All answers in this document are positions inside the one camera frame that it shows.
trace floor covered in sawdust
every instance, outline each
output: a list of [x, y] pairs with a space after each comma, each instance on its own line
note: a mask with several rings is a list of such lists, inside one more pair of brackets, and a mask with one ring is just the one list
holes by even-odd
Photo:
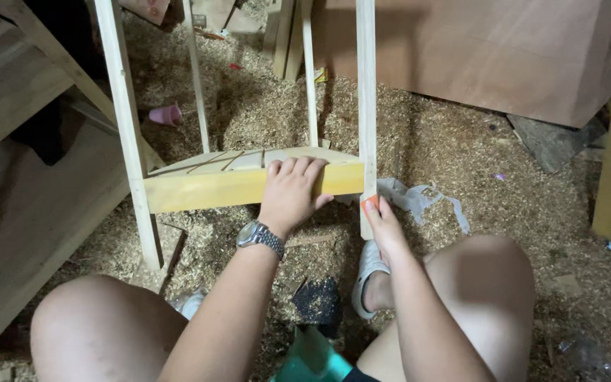
[[[265, 2], [248, 1], [247, 12], [265, 22]], [[143, 134], [167, 163], [200, 154], [190, 62], [181, 24], [157, 28], [125, 13], [125, 30], [138, 108], [147, 111], [177, 101], [182, 127], [146, 124]], [[198, 36], [204, 101], [212, 150], [307, 145], [303, 76], [277, 81], [271, 61], [260, 56], [261, 36], [225, 40]], [[233, 69], [229, 64], [242, 69]], [[334, 150], [357, 154], [355, 81], [338, 77], [316, 85], [320, 136]], [[611, 365], [611, 251], [591, 236], [590, 208], [600, 164], [573, 160], [545, 175], [499, 113], [378, 86], [378, 175], [407, 186], [433, 184], [457, 198], [471, 234], [514, 238], [534, 267], [537, 300], [528, 376], [531, 381], [607, 381], [559, 345], [572, 338], [584, 354]], [[502, 174], [504, 179], [495, 178]], [[242, 225], [257, 205], [165, 213], [161, 222], [182, 228], [185, 245], [165, 282], [171, 300], [210, 288], [231, 258]], [[399, 212], [406, 235], [420, 257], [464, 238], [449, 202], [429, 208], [423, 226]], [[330, 203], [304, 224], [296, 237], [332, 239], [289, 248], [273, 285], [273, 299], [252, 381], [266, 381], [284, 360], [293, 329], [303, 320], [290, 301], [307, 277], [339, 281], [344, 319], [335, 347], [351, 361], [392, 319], [392, 312], [364, 322], [350, 308], [350, 293], [362, 247], [356, 207]], [[83, 274], [104, 273], [128, 281], [140, 261], [133, 206], [127, 197], [53, 276], [9, 331], [24, 332], [36, 304], [54, 286]], [[17, 381], [36, 381], [29, 362], [13, 366]]]

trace white sneaker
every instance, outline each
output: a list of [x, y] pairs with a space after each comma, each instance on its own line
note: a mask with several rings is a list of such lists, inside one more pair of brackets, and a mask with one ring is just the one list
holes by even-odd
[[188, 298], [188, 300], [185, 301], [185, 304], [183, 304], [181, 308], [178, 309], [178, 311], [183, 315], [183, 317], [187, 318], [187, 320], [190, 321], [192, 319], [192, 316], [197, 313], [197, 309], [199, 309], [199, 306], [202, 304], [202, 301], [204, 301], [204, 297], [205, 295], [201, 293], [193, 294], [191, 297]]
[[372, 319], [372, 317], [376, 315], [376, 312], [368, 312], [365, 310], [362, 302], [364, 298], [362, 293], [365, 289], [365, 282], [369, 279], [369, 276], [376, 271], [390, 274], [390, 268], [381, 260], [381, 252], [376, 245], [376, 241], [369, 240], [366, 242], [364, 248], [362, 248], [360, 269], [357, 273], [355, 286], [352, 288], [352, 307], [357, 314], [364, 319]]

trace metal watch band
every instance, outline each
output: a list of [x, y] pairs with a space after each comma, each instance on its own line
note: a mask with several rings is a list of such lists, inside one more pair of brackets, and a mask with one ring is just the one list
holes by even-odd
[[284, 256], [284, 243], [279, 237], [273, 235], [273, 233], [270, 232], [266, 226], [263, 227], [265, 228], [261, 230], [257, 242], [270, 247], [273, 251], [275, 251], [277, 256], [280, 258], [280, 261], [282, 261], [282, 257]]

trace pink plastic cup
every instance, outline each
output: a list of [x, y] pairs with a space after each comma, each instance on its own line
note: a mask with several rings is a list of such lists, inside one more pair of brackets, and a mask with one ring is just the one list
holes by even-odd
[[181, 124], [182, 113], [176, 102], [173, 105], [150, 110], [149, 117], [152, 122], [176, 127]]

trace hand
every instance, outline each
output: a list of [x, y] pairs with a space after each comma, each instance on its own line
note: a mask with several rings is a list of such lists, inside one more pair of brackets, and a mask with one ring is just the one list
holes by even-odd
[[381, 196], [379, 198], [379, 209], [374, 203], [367, 201], [364, 205], [371, 230], [374, 232], [376, 245], [381, 249], [382, 256], [392, 266], [393, 259], [412, 254], [402, 232], [400, 222], [390, 208], [390, 204]]
[[287, 158], [284, 162], [272, 161], [268, 165], [259, 221], [270, 232], [286, 240], [313, 212], [334, 200], [329, 194], [312, 197], [312, 185], [326, 164], [324, 159], [302, 156]]

